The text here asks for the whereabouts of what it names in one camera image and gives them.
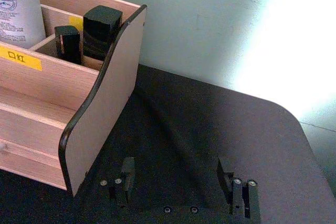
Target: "wooden desk organizer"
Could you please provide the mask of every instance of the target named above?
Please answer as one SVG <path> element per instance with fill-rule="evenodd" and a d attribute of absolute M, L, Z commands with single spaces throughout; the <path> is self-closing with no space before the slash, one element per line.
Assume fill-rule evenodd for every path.
<path fill-rule="evenodd" d="M 0 168 L 75 195 L 134 89 L 146 6 L 40 1 L 51 37 L 30 50 L 0 42 Z M 81 30 L 82 16 L 97 5 L 123 12 L 100 71 L 87 58 L 80 66 L 41 53 L 55 26 Z"/>

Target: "black edge trim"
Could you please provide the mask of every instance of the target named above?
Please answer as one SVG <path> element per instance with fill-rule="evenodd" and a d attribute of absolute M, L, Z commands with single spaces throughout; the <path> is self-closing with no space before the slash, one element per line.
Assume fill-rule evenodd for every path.
<path fill-rule="evenodd" d="M 86 109 L 89 107 L 89 105 L 91 104 L 91 102 L 93 101 L 93 99 L 95 98 L 98 89 L 100 88 L 100 85 L 104 79 L 104 76 L 106 74 L 106 71 L 108 69 L 108 66 L 110 64 L 111 58 L 113 56 L 115 47 L 117 46 L 119 39 L 121 38 L 123 32 L 126 30 L 126 28 L 128 27 L 128 25 L 140 14 L 142 13 L 143 10 L 145 10 L 147 8 L 147 5 L 142 5 L 139 9 L 137 9 L 121 26 L 120 31 L 118 32 L 117 38 L 115 39 L 115 43 L 112 44 L 112 46 L 110 47 L 110 50 L 103 62 L 103 65 L 100 69 L 100 72 L 98 74 L 98 77 L 90 91 L 90 93 L 88 94 L 88 96 L 86 97 L 86 99 L 84 100 L 83 104 L 79 107 L 79 109 L 76 111 L 76 113 L 74 114 L 74 116 L 71 118 L 70 122 L 67 124 L 67 126 L 65 127 L 62 136 L 60 138 L 59 141 L 59 145 L 58 145 L 58 157 L 59 157 L 59 161 L 61 164 L 61 169 L 62 169 L 62 173 L 63 173 L 63 177 L 65 180 L 65 184 L 67 187 L 67 190 L 70 194 L 73 194 L 72 192 L 72 187 L 71 187 L 71 183 L 70 183 L 70 177 L 69 177 L 69 172 L 68 172 L 68 167 L 67 167 L 67 162 L 65 159 L 65 150 L 67 147 L 67 143 L 68 143 L 68 138 L 72 132 L 72 130 L 74 129 L 74 127 L 76 126 L 76 124 L 78 123 L 79 119 L 82 117 L 82 115 L 84 114 L 84 112 L 86 111 Z"/>

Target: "yellow tape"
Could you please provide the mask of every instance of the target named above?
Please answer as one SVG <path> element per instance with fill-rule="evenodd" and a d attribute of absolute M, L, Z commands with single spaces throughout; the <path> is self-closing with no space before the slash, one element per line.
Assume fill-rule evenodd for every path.
<path fill-rule="evenodd" d="M 76 27 L 79 31 L 83 31 L 83 18 L 70 16 L 69 24 Z"/>
<path fill-rule="evenodd" d="M 42 64 L 40 59 L 23 54 L 22 52 L 6 47 L 0 47 L 0 57 L 15 63 L 19 63 L 26 67 L 42 71 Z"/>

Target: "curved side panel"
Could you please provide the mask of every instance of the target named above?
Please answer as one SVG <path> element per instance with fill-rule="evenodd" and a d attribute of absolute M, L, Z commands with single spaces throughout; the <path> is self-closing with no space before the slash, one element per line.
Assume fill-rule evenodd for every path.
<path fill-rule="evenodd" d="M 147 6 L 127 19 L 83 105 L 65 128 L 59 159 L 75 195 L 130 97 L 136 80 Z"/>

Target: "black tabletop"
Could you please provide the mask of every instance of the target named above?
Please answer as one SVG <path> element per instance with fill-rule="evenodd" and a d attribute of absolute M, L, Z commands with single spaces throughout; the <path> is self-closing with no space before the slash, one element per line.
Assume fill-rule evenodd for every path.
<path fill-rule="evenodd" d="M 118 223 L 109 185 L 128 156 L 135 157 L 132 213 L 177 205 L 225 212 L 216 175 L 223 156 L 235 176 L 258 182 L 262 223 L 336 222 L 335 198 L 287 110 L 140 65 L 134 93 L 77 196 L 0 171 L 0 223 Z"/>

